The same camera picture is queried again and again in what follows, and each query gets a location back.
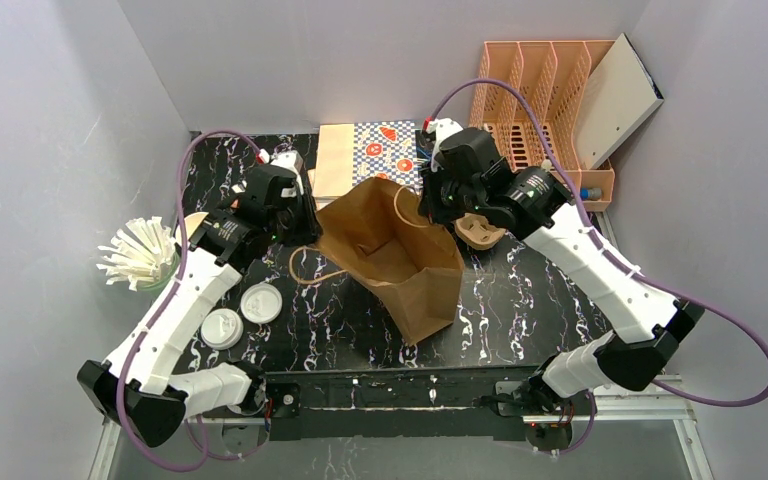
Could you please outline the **brown paper bag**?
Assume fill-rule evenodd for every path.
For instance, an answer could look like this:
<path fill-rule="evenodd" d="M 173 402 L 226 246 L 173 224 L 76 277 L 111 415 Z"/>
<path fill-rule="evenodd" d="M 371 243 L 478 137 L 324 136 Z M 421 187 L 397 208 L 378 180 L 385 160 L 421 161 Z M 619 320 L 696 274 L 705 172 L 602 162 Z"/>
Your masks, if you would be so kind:
<path fill-rule="evenodd" d="M 312 245 L 381 300 L 409 345 L 454 322 L 464 272 L 453 236 L 418 204 L 407 187 L 368 178 L 316 212 Z"/>

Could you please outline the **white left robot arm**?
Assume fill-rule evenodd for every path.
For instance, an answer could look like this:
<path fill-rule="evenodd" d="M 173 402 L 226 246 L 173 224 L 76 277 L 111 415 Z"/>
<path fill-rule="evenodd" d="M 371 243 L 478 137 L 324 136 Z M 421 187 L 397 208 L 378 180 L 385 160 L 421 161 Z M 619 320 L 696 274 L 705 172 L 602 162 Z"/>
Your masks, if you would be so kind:
<path fill-rule="evenodd" d="M 250 362 L 187 374 L 174 368 L 217 302 L 254 261 L 274 244 L 308 245 L 322 233 L 305 163 L 295 150 L 254 166 L 232 191 L 189 234 L 179 250 L 183 271 L 132 333 L 104 360 L 88 360 L 77 373 L 95 408 L 131 427 L 148 447 L 165 443 L 184 420 L 216 408 L 260 410 L 263 373 Z"/>

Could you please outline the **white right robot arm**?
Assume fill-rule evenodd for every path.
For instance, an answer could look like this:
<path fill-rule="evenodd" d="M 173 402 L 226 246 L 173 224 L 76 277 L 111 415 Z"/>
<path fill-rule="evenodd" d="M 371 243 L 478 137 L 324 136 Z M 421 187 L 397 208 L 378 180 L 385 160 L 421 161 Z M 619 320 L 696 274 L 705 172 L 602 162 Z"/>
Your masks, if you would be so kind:
<path fill-rule="evenodd" d="M 699 319 L 675 296 L 634 279 L 617 251 L 596 246 L 570 191 L 540 167 L 511 170 L 492 135 L 451 119 L 423 129 L 433 157 L 420 169 L 419 212 L 438 224 L 466 214 L 484 217 L 539 252 L 587 295 L 610 323 L 602 337 L 547 360 L 528 390 L 547 399 L 616 384 L 641 391 L 664 369 Z"/>

